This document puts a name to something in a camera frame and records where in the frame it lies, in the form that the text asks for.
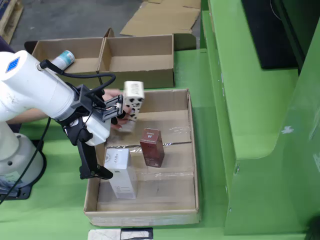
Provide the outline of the bare person hand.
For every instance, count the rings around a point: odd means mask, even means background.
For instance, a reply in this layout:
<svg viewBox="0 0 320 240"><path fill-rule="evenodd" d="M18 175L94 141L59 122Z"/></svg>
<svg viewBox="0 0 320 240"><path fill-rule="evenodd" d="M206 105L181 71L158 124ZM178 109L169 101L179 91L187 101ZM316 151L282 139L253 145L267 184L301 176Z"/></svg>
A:
<svg viewBox="0 0 320 240"><path fill-rule="evenodd" d="M112 98L117 97L118 95L122 95L123 92L120 91L119 89L104 89L104 95L102 96L104 101L108 101ZM114 130L117 130L118 132L121 133L132 133L134 130L134 123L132 121L131 115L134 114L133 106L132 105L127 105L123 104L123 111L125 112L125 116L119 118L114 118L111 121L111 128Z"/></svg>

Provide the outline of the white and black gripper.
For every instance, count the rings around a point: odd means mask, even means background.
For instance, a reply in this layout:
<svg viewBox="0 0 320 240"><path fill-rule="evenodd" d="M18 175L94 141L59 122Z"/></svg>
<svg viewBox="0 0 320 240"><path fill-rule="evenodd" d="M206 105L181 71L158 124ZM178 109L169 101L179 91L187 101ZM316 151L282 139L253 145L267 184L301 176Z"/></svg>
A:
<svg viewBox="0 0 320 240"><path fill-rule="evenodd" d="M91 178L109 180L113 177L111 171L98 164L95 146L104 143L110 136L111 124L118 125L119 120L125 116L126 112L123 110L121 114L106 121L101 121L94 114L79 117L70 116L64 120L56 119L71 144L77 145L81 159L79 167L81 180Z"/></svg>

